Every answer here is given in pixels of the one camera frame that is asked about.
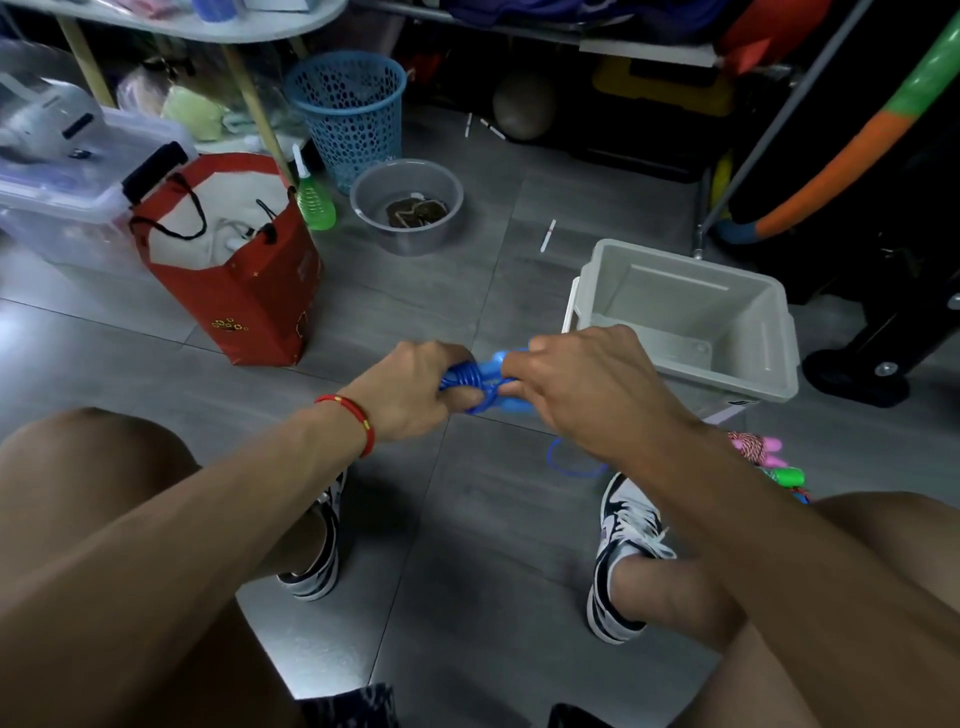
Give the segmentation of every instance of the forearm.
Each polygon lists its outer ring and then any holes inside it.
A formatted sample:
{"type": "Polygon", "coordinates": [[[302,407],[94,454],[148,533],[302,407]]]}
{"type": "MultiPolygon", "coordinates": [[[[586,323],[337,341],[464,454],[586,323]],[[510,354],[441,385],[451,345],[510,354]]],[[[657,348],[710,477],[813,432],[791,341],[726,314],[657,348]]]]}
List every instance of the forearm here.
{"type": "Polygon", "coordinates": [[[825,725],[911,724],[918,705],[928,724],[956,715],[956,613],[721,440],[698,433],[662,447],[624,470],[698,548],[825,725]]]}
{"type": "Polygon", "coordinates": [[[53,724],[50,686],[78,726],[135,704],[364,441],[342,407],[300,412],[14,584],[0,596],[0,723],[53,724]]]}

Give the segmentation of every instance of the shorts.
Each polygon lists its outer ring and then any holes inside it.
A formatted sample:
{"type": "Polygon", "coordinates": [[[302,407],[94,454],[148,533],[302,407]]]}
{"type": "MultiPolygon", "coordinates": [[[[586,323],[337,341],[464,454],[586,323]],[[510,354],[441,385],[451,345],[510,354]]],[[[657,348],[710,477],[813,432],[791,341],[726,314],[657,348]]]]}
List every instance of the shorts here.
{"type": "MultiPolygon", "coordinates": [[[[303,700],[300,705],[310,728],[399,728],[394,689],[384,683],[333,697],[303,700]]],[[[586,711],[563,703],[550,712],[548,728],[611,728],[586,711]]]]}

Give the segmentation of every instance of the blue plastic basket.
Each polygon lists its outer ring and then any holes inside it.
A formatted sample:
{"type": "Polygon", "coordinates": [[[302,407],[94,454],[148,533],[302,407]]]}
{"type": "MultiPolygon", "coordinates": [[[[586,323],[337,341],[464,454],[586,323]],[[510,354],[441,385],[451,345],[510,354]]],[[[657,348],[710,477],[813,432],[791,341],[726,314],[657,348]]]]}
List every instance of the blue plastic basket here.
{"type": "Polygon", "coordinates": [[[287,99],[303,114],[344,194],[365,169],[400,156],[400,96],[406,86],[399,63],[363,51],[324,53],[287,75],[287,99]]]}

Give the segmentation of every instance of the clear plastic storage bin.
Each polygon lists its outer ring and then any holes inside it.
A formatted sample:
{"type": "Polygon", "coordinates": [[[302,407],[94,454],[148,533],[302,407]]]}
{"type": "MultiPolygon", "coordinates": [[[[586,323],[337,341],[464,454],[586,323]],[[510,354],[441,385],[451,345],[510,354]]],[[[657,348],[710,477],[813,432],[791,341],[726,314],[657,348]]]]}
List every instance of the clear plastic storage bin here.
{"type": "Polygon", "coordinates": [[[797,394],[797,334],[776,279],[601,240],[574,280],[564,331],[626,324],[680,400],[720,423],[797,394]]]}
{"type": "Polygon", "coordinates": [[[104,119],[104,132],[78,142],[87,158],[0,158],[0,229],[51,263],[148,277],[130,207],[197,151],[176,122],[116,109],[104,119]]]}

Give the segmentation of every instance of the black stand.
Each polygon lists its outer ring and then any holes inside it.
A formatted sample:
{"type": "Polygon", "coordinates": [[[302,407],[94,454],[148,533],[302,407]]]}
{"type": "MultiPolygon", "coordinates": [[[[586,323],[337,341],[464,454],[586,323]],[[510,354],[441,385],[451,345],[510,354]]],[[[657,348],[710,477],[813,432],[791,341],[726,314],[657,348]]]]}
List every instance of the black stand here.
{"type": "Polygon", "coordinates": [[[958,257],[950,251],[928,261],[900,303],[873,320],[868,313],[868,325],[845,348],[804,359],[807,380],[826,394],[875,407],[909,397],[906,375],[960,328],[958,257]]]}

